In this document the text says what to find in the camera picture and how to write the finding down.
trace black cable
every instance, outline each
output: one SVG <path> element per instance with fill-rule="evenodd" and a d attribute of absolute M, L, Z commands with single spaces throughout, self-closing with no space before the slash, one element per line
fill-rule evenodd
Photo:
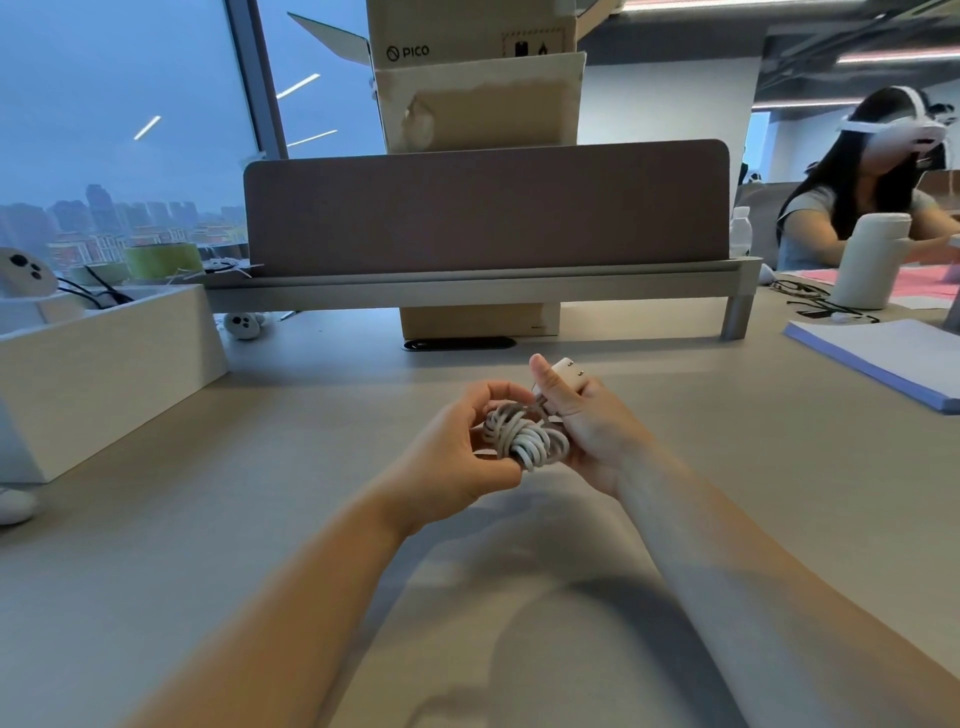
<path fill-rule="evenodd" d="M 83 294 L 86 295 L 86 296 L 90 296 L 91 298 L 96 298 L 96 297 L 94 296 L 93 292 L 92 292 L 89 288 L 84 288 L 84 287 L 81 286 L 79 283 L 75 283 L 75 282 L 73 282 L 73 281 L 70 280 L 70 279 L 61 278 L 60 276 L 57 276 L 57 280 L 59 280 L 61 283 L 66 283 L 67 285 L 72 285 L 74 288 L 76 288 L 78 291 L 80 291 L 81 293 L 83 293 Z"/>
<path fill-rule="evenodd" d="M 99 301 L 97 301 L 95 298 L 93 298 L 93 296 L 90 296 L 90 295 L 88 295 L 88 294 L 86 294 L 86 293 L 81 293 L 80 291 L 72 291 L 72 290 L 70 290 L 69 288 L 64 288 L 63 286 L 61 286 L 61 287 L 58 288 L 57 290 L 58 290 L 58 291 L 63 291 L 63 293 L 72 293 L 74 296 L 80 296 L 82 299 L 87 299 L 88 301 L 90 301 L 91 303 L 93 303 L 93 305 L 95 305 L 95 306 L 96 306 L 97 308 L 99 308 L 101 311 L 104 310 L 103 305 L 102 305 Z"/>
<path fill-rule="evenodd" d="M 830 313 L 849 313 L 852 316 L 862 316 L 871 324 L 879 324 L 880 320 L 869 313 L 849 308 L 844 305 L 828 301 L 830 292 L 826 288 L 810 283 L 801 283 L 798 280 L 777 279 L 771 283 L 770 288 L 782 293 L 784 296 L 800 299 L 799 301 L 788 301 L 787 305 L 806 305 L 816 308 L 819 311 L 829 311 Z"/>
<path fill-rule="evenodd" d="M 106 291 L 113 297 L 113 301 L 117 305 L 123 305 L 124 303 L 133 303 L 133 299 L 130 296 L 128 296 L 126 293 L 120 293 L 120 291 L 118 291 L 112 285 L 110 285 L 105 280 L 100 278 L 100 276 L 97 275 L 97 272 L 93 270 L 90 266 L 85 265 L 84 268 L 91 276 L 93 276 L 97 280 L 98 283 L 100 283 L 100 285 L 102 285 L 106 289 Z"/>

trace person's right hand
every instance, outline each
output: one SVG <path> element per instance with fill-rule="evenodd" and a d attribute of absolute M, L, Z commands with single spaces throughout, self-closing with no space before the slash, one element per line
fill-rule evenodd
<path fill-rule="evenodd" d="M 530 359 L 530 371 L 571 437 L 566 465 L 596 490 L 616 497 L 624 459 L 651 445 L 653 435 L 599 379 L 591 377 L 578 395 L 539 354 Z"/>

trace hand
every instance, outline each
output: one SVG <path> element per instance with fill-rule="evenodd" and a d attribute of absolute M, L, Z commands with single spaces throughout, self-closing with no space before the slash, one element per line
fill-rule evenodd
<path fill-rule="evenodd" d="M 596 490 L 616 497 L 621 463 L 651 445 L 653 435 L 599 379 L 591 377 L 578 395 L 539 354 L 530 359 L 530 371 L 570 435 L 566 465 Z"/>
<path fill-rule="evenodd" d="M 373 492 L 384 498 L 403 536 L 460 513 L 487 493 L 520 484 L 523 469 L 515 460 L 474 454 L 489 447 L 477 425 L 501 400 L 531 404 L 534 396 L 505 381 L 471 385 L 375 480 Z"/>

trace white thermos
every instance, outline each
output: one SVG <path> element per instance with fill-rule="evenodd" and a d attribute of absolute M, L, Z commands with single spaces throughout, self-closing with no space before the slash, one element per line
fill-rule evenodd
<path fill-rule="evenodd" d="M 905 212 L 861 217 L 847 241 L 829 302 L 863 310 L 884 308 L 910 248 L 910 224 Z"/>

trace long black hair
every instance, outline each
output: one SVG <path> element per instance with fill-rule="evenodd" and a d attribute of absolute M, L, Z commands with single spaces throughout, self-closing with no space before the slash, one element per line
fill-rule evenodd
<path fill-rule="evenodd" d="M 918 91 L 925 107 L 929 107 L 926 95 Z M 907 93 L 894 86 L 887 86 L 874 91 L 860 102 L 860 105 L 850 115 L 851 121 L 884 121 L 896 118 L 901 112 L 914 111 L 913 102 Z M 861 132 L 841 132 L 833 142 L 829 152 L 810 172 L 807 178 L 800 183 L 783 207 L 783 211 L 798 195 L 802 195 L 815 187 L 828 187 L 836 195 L 833 214 L 830 222 L 836 230 L 837 237 L 846 240 L 853 232 L 853 227 L 859 218 L 856 209 L 856 180 L 857 170 L 860 167 L 860 158 L 867 144 L 869 135 Z M 917 181 L 917 153 L 911 154 L 904 161 L 880 177 L 876 181 L 874 199 L 877 212 L 907 212 L 913 200 L 913 188 Z M 777 241 L 780 242 L 782 226 L 777 225 Z"/>

